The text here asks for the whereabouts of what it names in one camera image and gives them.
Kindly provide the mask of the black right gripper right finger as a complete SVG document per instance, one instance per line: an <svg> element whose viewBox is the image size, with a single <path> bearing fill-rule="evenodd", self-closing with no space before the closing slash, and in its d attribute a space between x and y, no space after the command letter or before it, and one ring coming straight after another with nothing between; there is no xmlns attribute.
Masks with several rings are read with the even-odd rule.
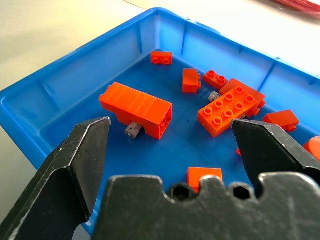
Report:
<svg viewBox="0 0 320 240"><path fill-rule="evenodd" d="M293 172L320 186L320 161L276 124L235 119L231 128L248 179L256 188L262 173Z"/></svg>

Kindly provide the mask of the long orange stacked block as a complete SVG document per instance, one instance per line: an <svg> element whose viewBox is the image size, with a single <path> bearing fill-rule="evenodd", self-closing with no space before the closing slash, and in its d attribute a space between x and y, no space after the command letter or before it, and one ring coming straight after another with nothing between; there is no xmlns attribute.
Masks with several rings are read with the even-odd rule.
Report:
<svg viewBox="0 0 320 240"><path fill-rule="evenodd" d="M118 82L107 87L99 102L103 109L115 114L118 122L126 126L139 124L147 135L157 140L172 120L172 103Z"/></svg>

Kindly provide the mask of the red object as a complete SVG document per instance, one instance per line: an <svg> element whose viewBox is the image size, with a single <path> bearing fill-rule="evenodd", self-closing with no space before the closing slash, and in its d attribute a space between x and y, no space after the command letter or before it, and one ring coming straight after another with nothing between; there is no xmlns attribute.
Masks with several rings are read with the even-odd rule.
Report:
<svg viewBox="0 0 320 240"><path fill-rule="evenodd" d="M298 20L320 24L320 4L311 0L259 0L287 16Z"/></svg>

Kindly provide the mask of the blue plastic bin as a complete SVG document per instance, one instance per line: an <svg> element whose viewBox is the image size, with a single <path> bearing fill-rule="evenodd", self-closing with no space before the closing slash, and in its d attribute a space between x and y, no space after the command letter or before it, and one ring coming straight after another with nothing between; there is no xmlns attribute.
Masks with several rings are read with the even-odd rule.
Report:
<svg viewBox="0 0 320 240"><path fill-rule="evenodd" d="M152 64L151 52L172 52L172 65ZM188 167L222 169L223 181L248 183L231 130L213 138L197 121L212 88L182 92L184 68L216 71L265 95L257 119L292 110L292 137L300 144L320 135L320 73L310 75L243 46L201 23L152 8L0 91L0 125L30 163L40 168L74 126L110 116L106 163L94 211L84 229L92 235L106 183L114 175L157 175L165 189L183 182ZM104 110L99 97L114 82L172 103L161 139L125 126Z"/></svg>

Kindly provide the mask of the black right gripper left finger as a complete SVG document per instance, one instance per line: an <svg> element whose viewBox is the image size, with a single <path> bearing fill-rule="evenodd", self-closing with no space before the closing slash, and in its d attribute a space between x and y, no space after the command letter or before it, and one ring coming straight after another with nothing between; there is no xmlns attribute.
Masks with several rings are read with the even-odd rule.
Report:
<svg viewBox="0 0 320 240"><path fill-rule="evenodd" d="M109 117L74 126L0 224L0 240L72 240L95 208L110 127Z"/></svg>

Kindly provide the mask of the large orange studded plate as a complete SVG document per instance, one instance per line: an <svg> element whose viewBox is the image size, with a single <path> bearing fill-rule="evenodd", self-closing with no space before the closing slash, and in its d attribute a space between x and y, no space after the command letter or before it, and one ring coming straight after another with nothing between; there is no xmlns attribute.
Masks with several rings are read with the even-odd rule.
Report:
<svg viewBox="0 0 320 240"><path fill-rule="evenodd" d="M234 119L252 110L258 101L244 88L237 86L200 109L197 120L214 138L226 131Z"/></svg>

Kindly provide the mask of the orange piece edge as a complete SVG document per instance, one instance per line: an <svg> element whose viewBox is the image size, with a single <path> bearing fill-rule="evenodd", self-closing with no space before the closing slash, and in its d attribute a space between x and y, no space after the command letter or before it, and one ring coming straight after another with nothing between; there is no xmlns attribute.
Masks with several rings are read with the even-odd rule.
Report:
<svg viewBox="0 0 320 240"><path fill-rule="evenodd" d="M320 136L312 137L303 147L320 162Z"/></svg>

